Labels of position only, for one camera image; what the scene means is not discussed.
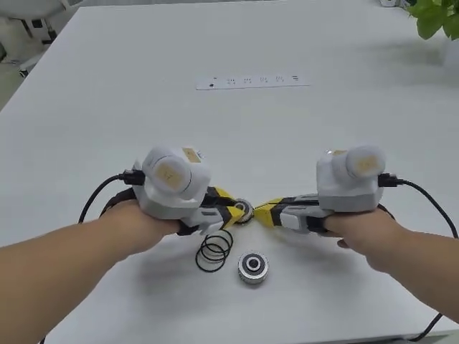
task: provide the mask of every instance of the forearm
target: forearm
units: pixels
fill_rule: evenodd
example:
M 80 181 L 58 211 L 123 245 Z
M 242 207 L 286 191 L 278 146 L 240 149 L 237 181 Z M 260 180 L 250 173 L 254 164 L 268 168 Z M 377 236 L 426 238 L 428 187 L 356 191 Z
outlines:
M 459 241 L 403 231 L 388 254 L 367 256 L 423 303 L 459 322 Z
M 0 338 L 37 343 L 126 257 L 104 219 L 0 249 Z
M 423 303 L 459 322 L 459 240 L 410 231 L 381 210 L 330 216 L 326 227 L 374 269 L 390 274 Z

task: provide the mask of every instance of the black cable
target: black cable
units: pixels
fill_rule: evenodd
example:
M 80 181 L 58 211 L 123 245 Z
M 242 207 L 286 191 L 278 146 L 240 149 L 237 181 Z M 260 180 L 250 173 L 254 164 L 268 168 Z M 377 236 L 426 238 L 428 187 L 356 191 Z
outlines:
M 429 332 L 433 329 L 433 327 L 440 321 L 440 319 L 442 318 L 442 314 L 441 313 L 438 313 L 434 318 L 433 320 L 430 322 L 430 324 L 425 328 L 425 330 L 423 330 L 417 337 L 413 338 L 413 339 L 409 339 L 408 341 L 409 342 L 413 342 L 413 343 L 416 343 L 416 342 L 419 342 L 420 340 L 424 339 L 426 335 L 429 334 Z
M 107 178 L 103 183 L 101 183 L 97 189 L 94 190 L 93 194 L 90 196 L 90 198 L 87 200 L 85 206 L 83 207 L 83 210 L 81 211 L 80 218 L 78 219 L 78 223 L 82 224 L 85 220 L 86 213 L 89 210 L 89 207 L 91 204 L 93 204 L 95 198 L 98 196 L 98 194 L 102 191 L 103 188 L 105 188 L 108 184 L 110 184 L 112 181 L 119 181 L 123 179 L 123 174 L 117 174 L 116 176 L 111 176 L 110 178 Z
M 458 230 L 456 229 L 456 226 L 454 225 L 453 221 L 451 218 L 446 214 L 446 211 L 443 210 L 443 208 L 438 204 L 436 200 L 426 191 L 424 190 L 421 186 L 417 185 L 416 183 L 413 183 L 411 181 L 406 181 L 404 179 L 398 179 L 395 175 L 389 174 L 389 173 L 383 173 L 378 176 L 378 184 L 381 187 L 396 187 L 398 185 L 407 185 L 411 186 L 412 188 L 418 190 L 422 195 L 425 196 L 426 199 L 429 200 L 429 202 L 438 210 L 438 212 L 443 216 L 445 221 L 448 223 L 448 226 L 451 229 L 451 233 L 453 234 L 453 238 L 459 239 L 458 236 Z M 434 326 L 440 321 L 442 318 L 442 314 L 438 313 L 433 320 L 430 322 L 430 324 L 423 330 L 418 336 L 409 339 L 408 341 L 416 343 L 424 339 L 429 332 L 434 328 Z
M 397 179 L 397 181 L 398 181 L 399 185 L 411 186 L 412 188 L 415 188 L 421 194 L 423 194 L 430 201 L 430 203 L 438 210 L 438 212 L 443 216 L 443 218 L 446 220 L 446 222 L 448 223 L 448 226 L 451 229 L 451 232 L 453 233 L 453 238 L 459 239 L 458 230 L 456 229 L 456 226 L 454 225 L 454 223 L 451 220 L 451 218 L 446 214 L 446 211 L 443 210 L 443 208 L 438 204 L 438 202 L 436 200 L 434 200 L 434 198 L 431 197 L 431 195 L 426 190 L 424 190 L 419 185 L 417 185 L 417 184 L 415 184 L 415 183 L 413 183 L 411 181 L 406 181 L 404 179 Z

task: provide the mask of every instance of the floor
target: floor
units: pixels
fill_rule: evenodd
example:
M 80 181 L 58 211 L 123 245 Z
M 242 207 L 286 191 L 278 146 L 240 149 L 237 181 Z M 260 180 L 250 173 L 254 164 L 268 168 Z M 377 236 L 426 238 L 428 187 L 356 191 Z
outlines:
M 151 3 L 151 0 L 87 0 L 87 2 L 105 2 L 106 4 L 126 3 L 126 1 L 139 3 L 142 1 Z M 206 2 L 213 2 L 216 0 L 205 0 Z M 196 2 L 196 0 L 155 0 L 158 3 L 170 3 L 170 2 Z M 19 76 L 17 68 L 10 64 L 0 63 L 0 110 L 8 103 L 11 96 L 16 92 L 19 86 L 22 84 L 22 77 Z M 434 338 L 427 338 L 421 342 L 422 344 L 457 344 L 459 343 L 459 333 L 448 338 L 444 338 L 440 341 Z

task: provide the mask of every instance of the metal bearing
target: metal bearing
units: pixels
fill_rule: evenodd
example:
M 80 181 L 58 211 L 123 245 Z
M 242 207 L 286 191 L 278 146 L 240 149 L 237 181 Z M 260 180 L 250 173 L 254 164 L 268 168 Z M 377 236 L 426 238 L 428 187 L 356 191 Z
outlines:
M 268 260 L 258 252 L 244 253 L 237 265 L 241 280 L 250 285 L 263 282 L 268 275 L 268 268 Z
M 246 224 L 254 215 L 253 206 L 244 199 L 236 199 L 235 201 L 235 207 L 244 212 L 244 215 L 239 219 L 239 221 L 236 221 L 236 224 Z

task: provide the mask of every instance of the white table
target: white table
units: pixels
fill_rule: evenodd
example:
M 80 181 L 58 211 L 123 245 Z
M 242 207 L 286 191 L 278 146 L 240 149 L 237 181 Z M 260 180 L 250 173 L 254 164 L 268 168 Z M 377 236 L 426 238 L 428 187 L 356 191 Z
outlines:
M 440 66 L 442 42 L 370 0 L 80 9 L 0 114 L 0 243 L 75 222 L 103 179 L 158 144 L 200 148 L 214 185 L 258 204 L 315 191 L 325 149 L 376 143 L 388 171 L 459 221 L 459 82 Z M 194 89 L 278 72 L 311 86 Z M 404 225 L 449 235 L 414 191 L 383 201 Z M 233 232 L 215 274 L 194 264 L 197 235 L 118 264 L 47 343 L 350 343 L 415 334 L 435 315 L 333 239 L 279 240 L 255 222 Z M 270 261 L 256 290 L 236 273 L 251 249 Z M 433 333 L 456 328 L 442 320 Z

